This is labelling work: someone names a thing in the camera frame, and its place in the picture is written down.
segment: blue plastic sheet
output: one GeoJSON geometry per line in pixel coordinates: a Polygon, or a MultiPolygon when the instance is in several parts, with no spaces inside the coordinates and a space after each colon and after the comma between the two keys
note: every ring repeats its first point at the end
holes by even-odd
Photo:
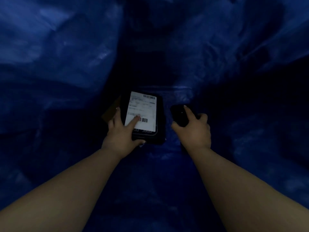
{"type": "Polygon", "coordinates": [[[128,86],[167,141],[115,169],[85,231],[224,231],[169,107],[207,112],[220,155],[309,208],[309,0],[0,0],[0,208],[90,155],[128,86]]]}

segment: crumpled blue fabric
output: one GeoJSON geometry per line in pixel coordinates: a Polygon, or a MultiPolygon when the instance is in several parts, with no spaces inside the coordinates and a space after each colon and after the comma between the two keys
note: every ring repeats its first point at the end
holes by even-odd
{"type": "Polygon", "coordinates": [[[169,107],[309,208],[309,0],[0,0],[0,208],[100,147],[123,89],[163,96],[166,142],[122,160],[85,231],[224,231],[169,107]]]}

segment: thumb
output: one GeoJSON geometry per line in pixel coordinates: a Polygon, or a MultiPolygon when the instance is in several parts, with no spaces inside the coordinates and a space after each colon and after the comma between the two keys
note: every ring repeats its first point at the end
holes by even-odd
{"type": "Polygon", "coordinates": [[[145,143],[146,143],[146,141],[145,140],[141,140],[141,139],[133,141],[134,148],[139,146],[139,145],[145,144],[145,143]]]}
{"type": "Polygon", "coordinates": [[[175,131],[176,134],[178,134],[179,132],[181,132],[181,130],[183,129],[183,127],[180,127],[175,121],[173,121],[171,127],[172,127],[172,129],[175,131]]]}

